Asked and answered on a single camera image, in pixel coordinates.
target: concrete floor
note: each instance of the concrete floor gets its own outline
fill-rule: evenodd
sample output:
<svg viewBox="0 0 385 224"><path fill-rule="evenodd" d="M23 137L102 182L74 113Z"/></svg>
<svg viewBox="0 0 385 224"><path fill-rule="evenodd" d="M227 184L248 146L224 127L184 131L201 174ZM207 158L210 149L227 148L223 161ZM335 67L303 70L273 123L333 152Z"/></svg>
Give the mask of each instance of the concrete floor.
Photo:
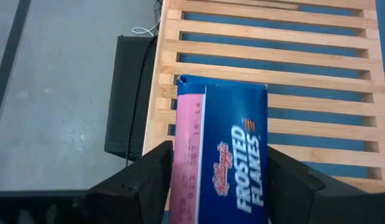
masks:
<svg viewBox="0 0 385 224"><path fill-rule="evenodd" d="M0 190L87 189L125 166L104 152L118 35L155 0L32 0L0 118ZM0 0L0 62L18 0Z"/></svg>

